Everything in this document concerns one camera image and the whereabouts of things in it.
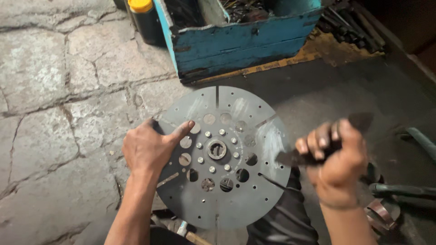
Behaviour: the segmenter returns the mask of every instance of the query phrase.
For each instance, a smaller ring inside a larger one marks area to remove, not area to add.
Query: yellow bottle cap
[[[153,7],[152,0],[129,0],[129,6],[137,13],[145,13]]]

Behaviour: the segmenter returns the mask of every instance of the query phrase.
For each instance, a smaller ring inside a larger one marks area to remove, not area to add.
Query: metal disc
[[[266,178],[286,186],[290,175],[290,168],[275,161],[289,140],[274,110],[248,91],[214,86],[175,102],[159,121],[159,130],[170,134],[187,120],[200,130],[194,127],[191,132],[198,132],[189,133],[162,170],[157,192],[166,206],[206,229],[243,227],[271,210],[283,190]]]

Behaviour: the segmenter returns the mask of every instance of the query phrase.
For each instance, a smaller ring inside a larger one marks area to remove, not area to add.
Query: blue wooden crate
[[[278,0],[275,17],[228,23],[219,0],[198,0],[208,24],[179,30],[164,0],[154,0],[182,83],[295,56],[322,13],[320,0]]]

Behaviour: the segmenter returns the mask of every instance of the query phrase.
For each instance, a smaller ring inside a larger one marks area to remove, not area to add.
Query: hand
[[[157,123],[155,120],[148,119],[137,128],[129,130],[124,137],[121,150],[131,175],[142,176],[146,173],[159,175],[176,145],[195,125],[194,121],[187,121],[172,134],[161,135],[153,129],[155,123]]]
[[[300,154],[312,154],[323,160],[332,141],[341,141],[342,149],[331,154],[324,164],[307,167],[307,175],[314,185],[320,202],[338,208],[357,206],[356,184],[366,173],[368,157],[366,142],[347,119],[333,124],[324,123],[299,138],[295,146]]]

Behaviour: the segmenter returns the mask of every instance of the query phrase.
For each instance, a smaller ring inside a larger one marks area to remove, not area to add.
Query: forearm
[[[105,245],[150,243],[150,213],[158,177],[158,173],[130,175]]]
[[[340,210],[320,205],[333,245],[377,245],[363,208]]]

